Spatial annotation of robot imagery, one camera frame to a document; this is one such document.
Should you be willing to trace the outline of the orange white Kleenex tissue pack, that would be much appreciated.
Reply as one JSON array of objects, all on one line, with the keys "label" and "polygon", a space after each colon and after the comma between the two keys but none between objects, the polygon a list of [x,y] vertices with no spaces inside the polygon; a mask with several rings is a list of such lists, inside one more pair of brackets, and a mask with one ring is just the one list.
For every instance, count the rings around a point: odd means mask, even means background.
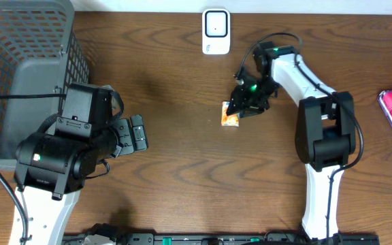
[{"label": "orange white Kleenex tissue pack", "polygon": [[229,107],[229,102],[224,101],[222,104],[222,114],[221,114],[221,126],[222,127],[238,127],[239,118],[236,114],[227,115],[227,109]]}]

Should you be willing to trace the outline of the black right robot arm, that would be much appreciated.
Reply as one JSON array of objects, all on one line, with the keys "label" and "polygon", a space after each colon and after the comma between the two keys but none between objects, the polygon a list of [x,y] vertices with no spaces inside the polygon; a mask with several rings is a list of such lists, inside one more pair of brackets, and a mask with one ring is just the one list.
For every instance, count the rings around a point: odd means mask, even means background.
[{"label": "black right robot arm", "polygon": [[269,98],[283,88],[298,107],[295,150],[306,168],[306,209],[301,221],[309,242],[336,244],[336,210],[344,167],[356,147],[350,93],[337,93],[304,63],[293,46],[257,44],[252,56],[260,77],[245,69],[235,78],[226,115],[245,118],[268,110]]}]

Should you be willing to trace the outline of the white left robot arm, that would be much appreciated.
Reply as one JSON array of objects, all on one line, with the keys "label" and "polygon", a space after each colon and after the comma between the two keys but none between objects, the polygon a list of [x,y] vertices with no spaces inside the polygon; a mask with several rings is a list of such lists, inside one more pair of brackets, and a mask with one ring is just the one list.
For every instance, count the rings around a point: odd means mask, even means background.
[{"label": "white left robot arm", "polygon": [[113,89],[73,83],[63,111],[19,143],[10,244],[60,244],[96,166],[148,149],[142,117],[123,118],[123,109]]}]

